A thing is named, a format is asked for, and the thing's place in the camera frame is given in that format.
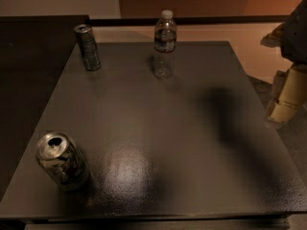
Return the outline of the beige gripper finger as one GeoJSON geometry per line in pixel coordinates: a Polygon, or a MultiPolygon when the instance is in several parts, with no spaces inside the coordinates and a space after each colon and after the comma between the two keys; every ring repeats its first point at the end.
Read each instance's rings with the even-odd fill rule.
{"type": "Polygon", "coordinates": [[[267,105],[267,127],[285,126],[307,102],[307,65],[293,64],[286,72],[278,70],[267,105]]]}

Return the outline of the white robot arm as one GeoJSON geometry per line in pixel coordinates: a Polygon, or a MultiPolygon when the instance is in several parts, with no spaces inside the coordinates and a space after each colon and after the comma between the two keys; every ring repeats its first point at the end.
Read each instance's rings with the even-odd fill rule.
{"type": "Polygon", "coordinates": [[[279,47],[281,56],[292,63],[273,78],[267,105],[267,127],[285,126],[307,102],[307,0],[302,0],[287,20],[264,36],[261,44],[279,47]]]}

